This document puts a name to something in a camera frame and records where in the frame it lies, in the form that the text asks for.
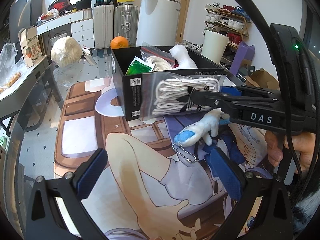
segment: anime mat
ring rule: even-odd
[[[174,136],[204,114],[127,122],[112,78],[76,83],[70,88],[61,112],[55,145],[55,176],[59,178],[67,171],[75,171],[97,147],[102,147],[108,152],[109,163],[82,203],[109,239],[211,237],[235,201],[206,164],[203,141],[187,148],[197,155],[199,162],[188,163],[172,149]],[[215,143],[243,171],[269,178],[272,167],[266,158],[264,133],[230,124],[219,129]],[[69,231],[79,236],[63,201],[58,198],[57,201]],[[240,235],[250,228],[259,201]]]

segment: white dresser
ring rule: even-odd
[[[37,27],[37,34],[39,36],[65,24],[71,24],[71,36],[81,47],[94,48],[92,9],[68,13],[44,22]]]

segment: black shoebox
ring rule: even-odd
[[[171,46],[156,47],[165,52],[169,52],[169,50],[172,48]],[[227,74],[222,67],[202,56],[199,52],[190,48],[187,48],[187,50],[190,58],[196,63],[198,68],[179,70],[173,69],[167,72],[172,72],[181,76]],[[128,76],[125,75],[134,57],[139,57],[142,59],[140,51],[141,47],[129,47],[111,50],[113,82],[115,84],[118,100],[121,104],[127,121],[139,118],[140,106],[142,102],[141,84],[143,83],[143,76],[154,74],[154,72],[150,72]]]

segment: red sneaker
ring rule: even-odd
[[[218,8],[218,11],[231,13],[231,11],[233,11],[233,10],[235,10],[235,9],[236,9],[236,8],[233,7],[233,6],[224,5],[222,8]]]
[[[239,44],[241,43],[241,41],[242,41],[241,36],[233,33],[233,40],[232,40],[231,44],[236,47],[239,47]]]
[[[228,34],[227,34],[227,37],[229,38],[228,43],[231,44],[232,41],[233,41],[233,38],[234,38],[233,33],[228,33]]]

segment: silver suitcase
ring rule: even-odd
[[[93,35],[96,49],[110,47],[113,40],[113,4],[93,8]]]
[[[138,6],[119,5],[115,9],[114,36],[123,36],[128,39],[129,45],[135,45],[138,30]]]

